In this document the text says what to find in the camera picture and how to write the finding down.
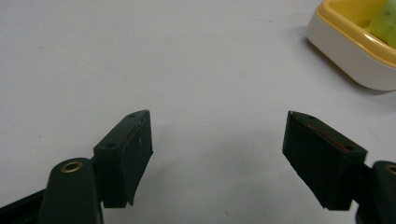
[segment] white surface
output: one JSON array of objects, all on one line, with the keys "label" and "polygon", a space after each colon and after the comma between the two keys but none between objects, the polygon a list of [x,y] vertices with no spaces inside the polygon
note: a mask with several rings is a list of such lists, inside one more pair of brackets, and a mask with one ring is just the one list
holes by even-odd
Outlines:
[{"label": "white surface", "polygon": [[350,81],[306,39],[320,1],[0,1],[0,204],[150,109],[135,206],[106,223],[354,223],[281,153],[288,110],[396,161],[396,92]]},{"label": "white surface", "polygon": [[361,85],[379,91],[396,90],[396,68],[374,59],[314,13],[308,24],[309,40]]}]

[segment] green grape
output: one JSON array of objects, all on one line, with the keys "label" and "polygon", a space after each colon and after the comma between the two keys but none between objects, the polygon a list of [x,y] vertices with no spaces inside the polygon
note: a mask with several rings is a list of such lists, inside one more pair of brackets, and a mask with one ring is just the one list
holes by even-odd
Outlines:
[{"label": "green grape", "polygon": [[370,22],[370,31],[396,49],[396,0],[388,0]]}]

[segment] plastic container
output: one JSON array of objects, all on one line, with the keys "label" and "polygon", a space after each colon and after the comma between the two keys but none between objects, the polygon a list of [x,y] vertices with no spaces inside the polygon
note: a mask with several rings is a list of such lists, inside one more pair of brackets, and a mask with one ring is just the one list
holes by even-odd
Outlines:
[{"label": "plastic container", "polygon": [[308,25],[308,39],[356,82],[396,90],[396,49],[370,34],[385,0],[324,0]]}]

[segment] green toy food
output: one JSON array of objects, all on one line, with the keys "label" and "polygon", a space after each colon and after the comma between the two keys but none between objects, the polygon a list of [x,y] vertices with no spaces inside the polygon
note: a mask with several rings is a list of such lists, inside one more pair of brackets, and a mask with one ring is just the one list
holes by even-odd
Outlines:
[{"label": "green toy food", "polygon": [[370,31],[396,49],[396,0],[388,0],[370,22]]}]

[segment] table surface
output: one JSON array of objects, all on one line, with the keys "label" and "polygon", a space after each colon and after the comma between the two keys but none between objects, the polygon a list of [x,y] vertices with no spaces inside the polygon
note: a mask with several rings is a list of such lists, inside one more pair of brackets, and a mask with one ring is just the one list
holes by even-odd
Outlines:
[{"label": "table surface", "polygon": [[306,38],[319,0],[0,2],[0,205],[47,185],[125,115],[154,155],[105,223],[355,223],[282,154],[289,110],[396,161],[396,92],[352,81]]}]

